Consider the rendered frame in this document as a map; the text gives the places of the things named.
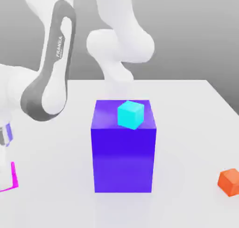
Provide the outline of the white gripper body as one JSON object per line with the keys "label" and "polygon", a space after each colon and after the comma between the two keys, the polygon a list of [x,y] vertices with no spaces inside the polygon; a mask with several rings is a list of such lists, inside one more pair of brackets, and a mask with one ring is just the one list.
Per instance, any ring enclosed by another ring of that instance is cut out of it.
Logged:
{"label": "white gripper body", "polygon": [[0,190],[12,187],[11,161],[7,156],[7,148],[0,146]]}

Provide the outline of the small magenta cube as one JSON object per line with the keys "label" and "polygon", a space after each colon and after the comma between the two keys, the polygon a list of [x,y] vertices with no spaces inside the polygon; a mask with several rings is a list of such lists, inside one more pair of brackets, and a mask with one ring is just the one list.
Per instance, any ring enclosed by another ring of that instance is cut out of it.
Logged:
{"label": "small magenta cube", "polygon": [[11,175],[12,175],[11,187],[8,187],[6,189],[0,189],[0,192],[11,190],[11,189],[17,188],[19,186],[14,162],[11,162]]}

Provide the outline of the small cyan cube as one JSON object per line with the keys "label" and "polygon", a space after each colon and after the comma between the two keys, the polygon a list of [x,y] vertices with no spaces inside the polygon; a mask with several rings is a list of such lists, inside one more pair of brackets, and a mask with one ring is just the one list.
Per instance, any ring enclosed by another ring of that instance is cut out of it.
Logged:
{"label": "small cyan cube", "polygon": [[117,123],[120,126],[136,130],[144,121],[143,104],[125,101],[117,108]]}

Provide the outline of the small orange cube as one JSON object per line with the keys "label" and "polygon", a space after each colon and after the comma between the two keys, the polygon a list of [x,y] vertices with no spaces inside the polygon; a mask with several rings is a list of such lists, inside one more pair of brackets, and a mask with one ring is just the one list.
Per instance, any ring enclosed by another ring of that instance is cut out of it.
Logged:
{"label": "small orange cube", "polygon": [[239,195],[239,172],[235,168],[222,171],[219,175],[218,186],[229,197]]}

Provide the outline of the large purple box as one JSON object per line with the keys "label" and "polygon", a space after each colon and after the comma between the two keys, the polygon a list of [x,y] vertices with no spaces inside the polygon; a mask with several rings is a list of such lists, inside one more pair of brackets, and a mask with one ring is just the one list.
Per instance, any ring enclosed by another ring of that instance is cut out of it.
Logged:
{"label": "large purple box", "polygon": [[156,124],[150,101],[144,121],[136,129],[117,124],[123,100],[97,100],[91,124],[94,189],[97,193],[149,193],[152,191]]}

